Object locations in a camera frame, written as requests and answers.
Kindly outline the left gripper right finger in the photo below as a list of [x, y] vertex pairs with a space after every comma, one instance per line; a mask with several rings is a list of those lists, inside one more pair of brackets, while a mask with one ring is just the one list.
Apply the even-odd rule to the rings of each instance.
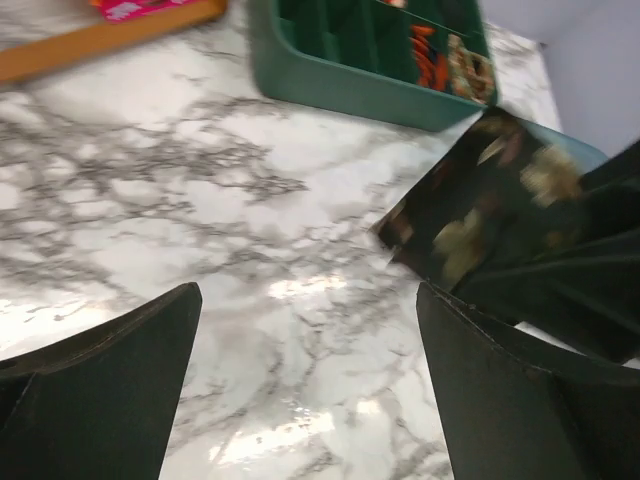
[[416, 310], [455, 478], [638, 478], [638, 370], [549, 344], [429, 282]]

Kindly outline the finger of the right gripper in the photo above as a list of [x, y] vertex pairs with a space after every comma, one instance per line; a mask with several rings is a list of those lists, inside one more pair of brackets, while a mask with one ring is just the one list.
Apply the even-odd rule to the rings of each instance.
[[528, 323], [615, 363], [639, 353], [639, 149], [630, 146], [580, 185], [588, 227], [574, 245], [514, 267], [473, 274], [459, 298]]

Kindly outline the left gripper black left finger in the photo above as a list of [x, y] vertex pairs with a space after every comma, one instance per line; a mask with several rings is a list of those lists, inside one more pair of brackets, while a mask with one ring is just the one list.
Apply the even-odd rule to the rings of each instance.
[[1, 363], [4, 479], [156, 479], [202, 308], [182, 284]]

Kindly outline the black leaf patterned tie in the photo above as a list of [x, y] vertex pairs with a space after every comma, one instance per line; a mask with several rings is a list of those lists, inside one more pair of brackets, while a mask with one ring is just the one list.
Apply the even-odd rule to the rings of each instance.
[[491, 107], [372, 229], [393, 262], [454, 290], [576, 244], [588, 227], [580, 180], [565, 150]]

